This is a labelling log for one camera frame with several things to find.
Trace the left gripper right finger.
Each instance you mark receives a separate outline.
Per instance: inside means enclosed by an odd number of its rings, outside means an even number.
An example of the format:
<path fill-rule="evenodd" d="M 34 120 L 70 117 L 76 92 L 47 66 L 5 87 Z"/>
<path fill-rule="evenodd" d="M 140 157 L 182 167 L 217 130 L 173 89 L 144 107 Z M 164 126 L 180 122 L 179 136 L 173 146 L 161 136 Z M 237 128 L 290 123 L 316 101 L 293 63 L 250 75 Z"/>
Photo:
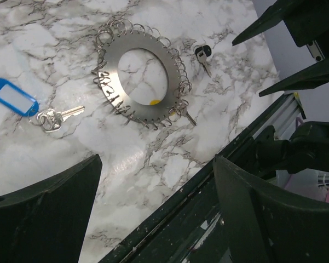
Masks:
<path fill-rule="evenodd" d="M 281 189 L 213 159 L 233 262 L 329 262 L 329 203 Z"/>

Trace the metal keyring disc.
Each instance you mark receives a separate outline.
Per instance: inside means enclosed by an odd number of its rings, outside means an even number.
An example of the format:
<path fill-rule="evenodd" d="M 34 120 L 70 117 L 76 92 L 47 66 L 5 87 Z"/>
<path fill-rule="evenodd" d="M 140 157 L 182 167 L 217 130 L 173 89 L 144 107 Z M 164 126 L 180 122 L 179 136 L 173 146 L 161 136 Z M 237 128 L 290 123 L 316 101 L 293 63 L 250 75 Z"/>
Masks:
<path fill-rule="evenodd" d="M 128 122 L 157 130 L 163 127 L 157 121 L 192 90 L 178 49 L 154 27 L 111 18 L 97 30 L 94 46 L 93 82 Z"/>

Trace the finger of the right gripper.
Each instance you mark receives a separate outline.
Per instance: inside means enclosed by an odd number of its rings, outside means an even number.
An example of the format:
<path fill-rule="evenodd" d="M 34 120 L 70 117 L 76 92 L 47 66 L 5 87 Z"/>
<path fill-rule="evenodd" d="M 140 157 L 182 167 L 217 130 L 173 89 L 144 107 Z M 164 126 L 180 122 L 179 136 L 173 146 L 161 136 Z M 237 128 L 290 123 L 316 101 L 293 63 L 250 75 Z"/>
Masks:
<path fill-rule="evenodd" d="M 329 58 L 317 62 L 261 91 L 266 96 L 280 91 L 315 89 L 329 82 Z"/>
<path fill-rule="evenodd" d="M 232 41 L 232 46 L 238 45 L 264 31 L 276 26 L 289 14 L 291 14 L 299 5 L 301 0 L 277 0 L 248 28 L 243 30 Z"/>

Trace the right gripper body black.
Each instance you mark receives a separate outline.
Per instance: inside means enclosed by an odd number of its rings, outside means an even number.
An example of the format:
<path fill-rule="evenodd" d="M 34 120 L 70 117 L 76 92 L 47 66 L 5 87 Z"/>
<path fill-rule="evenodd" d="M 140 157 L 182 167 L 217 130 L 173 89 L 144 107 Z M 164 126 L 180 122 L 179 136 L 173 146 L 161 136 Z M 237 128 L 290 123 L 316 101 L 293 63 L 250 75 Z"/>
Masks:
<path fill-rule="evenodd" d="M 329 1 L 303 1 L 284 23 L 296 46 L 317 43 L 324 57 L 329 58 Z"/>

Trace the yellow tag key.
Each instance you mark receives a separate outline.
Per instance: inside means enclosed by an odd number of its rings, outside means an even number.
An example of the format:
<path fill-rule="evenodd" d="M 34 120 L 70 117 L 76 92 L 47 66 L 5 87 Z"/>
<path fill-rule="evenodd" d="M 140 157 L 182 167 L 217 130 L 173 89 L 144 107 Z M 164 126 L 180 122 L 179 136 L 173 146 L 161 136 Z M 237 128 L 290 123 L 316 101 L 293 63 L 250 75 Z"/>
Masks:
<path fill-rule="evenodd" d="M 187 100 L 180 100 L 179 102 L 175 103 L 174 107 L 168 110 L 168 114 L 164 116 L 164 119 L 162 121 L 157 121 L 157 123 L 164 127 L 170 127 L 172 126 L 173 122 L 178 121 L 181 117 L 185 117 L 193 126 L 196 126 L 196 121 L 187 110 L 188 105 L 189 102 Z"/>

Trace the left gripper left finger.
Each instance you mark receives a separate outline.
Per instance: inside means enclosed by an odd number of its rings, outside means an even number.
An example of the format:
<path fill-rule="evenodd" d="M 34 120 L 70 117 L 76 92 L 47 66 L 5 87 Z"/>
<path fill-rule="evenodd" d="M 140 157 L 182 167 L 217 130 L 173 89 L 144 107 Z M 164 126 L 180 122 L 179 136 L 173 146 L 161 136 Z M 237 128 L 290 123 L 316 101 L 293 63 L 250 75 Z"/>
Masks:
<path fill-rule="evenodd" d="M 0 262 L 78 262 L 101 169 L 93 155 L 0 196 Z"/>

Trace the black white tag key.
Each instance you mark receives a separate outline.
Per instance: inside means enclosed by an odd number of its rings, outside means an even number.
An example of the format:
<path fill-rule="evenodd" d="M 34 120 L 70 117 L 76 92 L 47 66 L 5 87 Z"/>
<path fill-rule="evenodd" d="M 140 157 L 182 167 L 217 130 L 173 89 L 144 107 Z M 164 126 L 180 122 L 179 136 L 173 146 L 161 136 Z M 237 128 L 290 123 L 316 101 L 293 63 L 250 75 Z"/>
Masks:
<path fill-rule="evenodd" d="M 194 47 L 194 53 L 198 59 L 198 61 L 203 65 L 205 71 L 207 72 L 208 76 L 211 77 L 211 71 L 209 70 L 209 66 L 207 63 L 207 58 L 211 56 L 212 50 L 209 45 L 196 45 Z"/>

